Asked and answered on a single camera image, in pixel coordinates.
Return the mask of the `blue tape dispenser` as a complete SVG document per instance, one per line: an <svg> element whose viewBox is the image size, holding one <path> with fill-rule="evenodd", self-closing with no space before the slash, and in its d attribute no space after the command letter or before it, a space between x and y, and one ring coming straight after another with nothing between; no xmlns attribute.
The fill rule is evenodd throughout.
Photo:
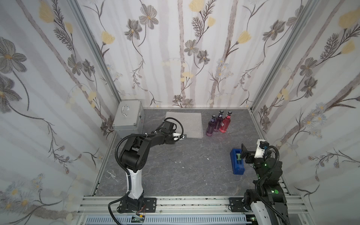
<svg viewBox="0 0 360 225"><path fill-rule="evenodd" d="M241 153L241 149L232 149L230 152L232 172L235 175L243 175L245 172L244 162L241 158Z"/></svg>

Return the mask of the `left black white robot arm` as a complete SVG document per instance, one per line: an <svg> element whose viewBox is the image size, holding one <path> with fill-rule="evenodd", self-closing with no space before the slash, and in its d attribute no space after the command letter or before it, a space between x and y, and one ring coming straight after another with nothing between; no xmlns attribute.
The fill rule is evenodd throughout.
<svg viewBox="0 0 360 225"><path fill-rule="evenodd" d="M186 136L181 122L167 117L149 134L131 134L120 140L115 148L115 160L126 173L127 192L116 201L119 203L118 213L139 212L145 206L142 169L150 149L163 144L172 145L184 138Z"/></svg>

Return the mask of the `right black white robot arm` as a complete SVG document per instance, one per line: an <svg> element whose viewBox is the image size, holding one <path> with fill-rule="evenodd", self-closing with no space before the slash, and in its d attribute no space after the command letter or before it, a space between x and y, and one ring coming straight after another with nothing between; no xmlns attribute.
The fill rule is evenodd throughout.
<svg viewBox="0 0 360 225"><path fill-rule="evenodd" d="M287 200L279 184L283 171L277 147L263 139L257 141L254 151L242 144L240 158L253 166L257 176L255 187L243 196L244 210L254 213L259 225L289 225Z"/></svg>

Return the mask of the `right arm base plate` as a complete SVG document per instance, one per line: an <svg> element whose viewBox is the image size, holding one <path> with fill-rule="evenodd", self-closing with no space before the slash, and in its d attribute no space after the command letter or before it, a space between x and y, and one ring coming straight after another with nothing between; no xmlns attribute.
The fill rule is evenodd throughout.
<svg viewBox="0 0 360 225"><path fill-rule="evenodd" d="M228 209L235 212L246 212L247 210L244 208L243 197L230 197Z"/></svg>

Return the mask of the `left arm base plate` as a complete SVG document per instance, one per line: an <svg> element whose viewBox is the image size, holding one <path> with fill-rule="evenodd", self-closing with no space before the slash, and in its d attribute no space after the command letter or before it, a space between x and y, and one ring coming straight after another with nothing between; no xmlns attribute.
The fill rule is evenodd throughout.
<svg viewBox="0 0 360 225"><path fill-rule="evenodd" d="M157 207L157 198L144 198L139 199L124 198L120 201L117 208L118 213L132 213L132 212L145 212L155 213Z"/></svg>

